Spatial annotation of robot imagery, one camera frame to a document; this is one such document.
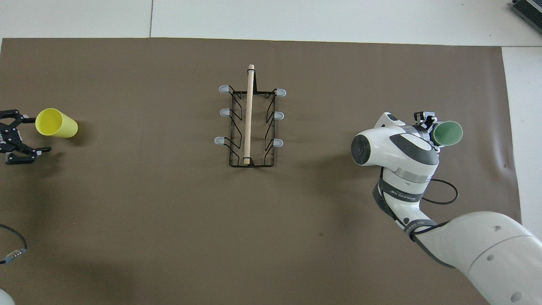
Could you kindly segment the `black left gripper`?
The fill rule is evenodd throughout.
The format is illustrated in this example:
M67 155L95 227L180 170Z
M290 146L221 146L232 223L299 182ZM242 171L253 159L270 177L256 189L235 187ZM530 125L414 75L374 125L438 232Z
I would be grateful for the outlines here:
M19 110L0 111L0 119L10 118L10 124L0 123L0 152L6 154L6 165L32 164L44 153L52 150L51 147L22 147L22 139L17 127L20 124L35 123L35 117L23 115Z

